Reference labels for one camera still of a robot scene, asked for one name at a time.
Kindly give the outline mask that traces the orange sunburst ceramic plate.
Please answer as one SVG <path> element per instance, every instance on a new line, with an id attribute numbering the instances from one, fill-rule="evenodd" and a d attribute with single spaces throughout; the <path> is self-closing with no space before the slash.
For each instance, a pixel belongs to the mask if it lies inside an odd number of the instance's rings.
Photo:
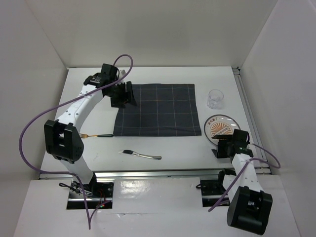
<path id="1" fill-rule="evenodd" d="M 215 135 L 232 135 L 235 129 L 240 129 L 239 124 L 226 115 L 213 115 L 204 123 L 204 134 L 209 142 L 217 146 L 218 140 L 213 139 Z"/>

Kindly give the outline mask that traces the dark checked cloth placemat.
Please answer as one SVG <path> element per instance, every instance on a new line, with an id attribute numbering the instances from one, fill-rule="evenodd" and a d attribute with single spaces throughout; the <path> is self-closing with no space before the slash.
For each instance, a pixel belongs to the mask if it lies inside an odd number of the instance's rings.
<path id="1" fill-rule="evenodd" d="M 119 109 L 115 137 L 200 136 L 194 84 L 135 84 L 136 105 Z"/>

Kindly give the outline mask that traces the clear drinking glass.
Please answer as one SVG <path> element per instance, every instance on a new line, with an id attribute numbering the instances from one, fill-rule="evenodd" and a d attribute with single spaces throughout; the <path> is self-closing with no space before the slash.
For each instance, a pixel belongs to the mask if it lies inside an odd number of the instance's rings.
<path id="1" fill-rule="evenodd" d="M 211 109 L 221 109 L 223 106 L 224 94 L 218 89 L 213 89 L 208 93 L 207 106 Z"/>

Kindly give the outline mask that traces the silver table knife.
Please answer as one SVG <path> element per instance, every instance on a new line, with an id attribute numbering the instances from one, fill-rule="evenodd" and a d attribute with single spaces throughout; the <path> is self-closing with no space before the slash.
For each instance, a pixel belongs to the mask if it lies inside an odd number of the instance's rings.
<path id="1" fill-rule="evenodd" d="M 151 156 L 151 155 L 145 155 L 145 154 L 140 154 L 132 150 L 121 150 L 119 151 L 120 154 L 126 154 L 126 155 L 131 155 L 131 156 L 136 156 L 136 157 L 141 157 L 141 158 L 148 158 L 148 159 L 154 159 L 154 160 L 161 160 L 161 156 Z"/>

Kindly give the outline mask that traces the gold fork black handle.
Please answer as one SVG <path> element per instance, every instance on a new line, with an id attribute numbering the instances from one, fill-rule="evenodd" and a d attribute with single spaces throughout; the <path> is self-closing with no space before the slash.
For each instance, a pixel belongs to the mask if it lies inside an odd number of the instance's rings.
<path id="1" fill-rule="evenodd" d="M 80 138 L 82 139 L 86 139 L 86 138 L 109 138 L 109 137 L 113 137 L 113 134 L 98 134 L 98 135 L 88 135 L 88 134 L 79 134 Z"/>

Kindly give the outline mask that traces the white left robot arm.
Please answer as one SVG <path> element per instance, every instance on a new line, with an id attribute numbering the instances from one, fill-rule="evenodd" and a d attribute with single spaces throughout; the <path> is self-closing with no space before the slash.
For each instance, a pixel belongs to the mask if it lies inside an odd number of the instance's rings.
<path id="1" fill-rule="evenodd" d="M 95 173 L 87 166 L 82 154 L 83 141 L 79 135 L 81 127 L 94 107 L 109 97 L 111 107 L 124 108 L 126 104 L 136 105 L 131 82 L 120 82 L 122 76 L 113 65 L 103 64 L 101 71 L 89 76 L 76 99 L 56 120 L 44 125 L 47 153 L 59 160 L 80 184 L 80 192 L 86 197 L 97 193 Z"/>

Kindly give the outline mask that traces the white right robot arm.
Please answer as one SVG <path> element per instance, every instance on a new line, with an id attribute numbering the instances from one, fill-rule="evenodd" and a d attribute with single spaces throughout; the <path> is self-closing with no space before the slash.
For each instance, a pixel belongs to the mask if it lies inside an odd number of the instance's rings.
<path id="1" fill-rule="evenodd" d="M 215 182 L 216 190 L 228 196 L 230 205 L 227 224 L 257 235 L 263 235 L 268 225 L 273 198 L 260 185 L 253 162 L 256 159 L 247 131 L 235 129 L 233 134 L 216 134 L 217 158 L 229 158 L 234 172 L 222 171 Z"/>

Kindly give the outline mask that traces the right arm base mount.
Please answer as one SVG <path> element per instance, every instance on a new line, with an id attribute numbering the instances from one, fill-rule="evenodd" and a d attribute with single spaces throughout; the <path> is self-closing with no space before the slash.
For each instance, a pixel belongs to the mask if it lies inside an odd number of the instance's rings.
<path id="1" fill-rule="evenodd" d="M 203 207 L 212 207 L 225 192 L 218 180 L 200 180 L 196 189 L 201 192 Z"/>

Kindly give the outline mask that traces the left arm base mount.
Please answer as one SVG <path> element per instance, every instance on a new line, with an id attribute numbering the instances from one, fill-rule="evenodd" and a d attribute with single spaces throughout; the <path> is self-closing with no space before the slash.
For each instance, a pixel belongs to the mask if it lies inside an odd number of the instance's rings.
<path id="1" fill-rule="evenodd" d="M 72 182 L 70 185 L 59 183 L 59 187 L 68 188 L 69 195 L 67 210 L 85 209 L 83 192 L 78 183 Z M 88 209 L 112 209 L 114 182 L 98 183 L 94 191 L 84 191 Z"/>

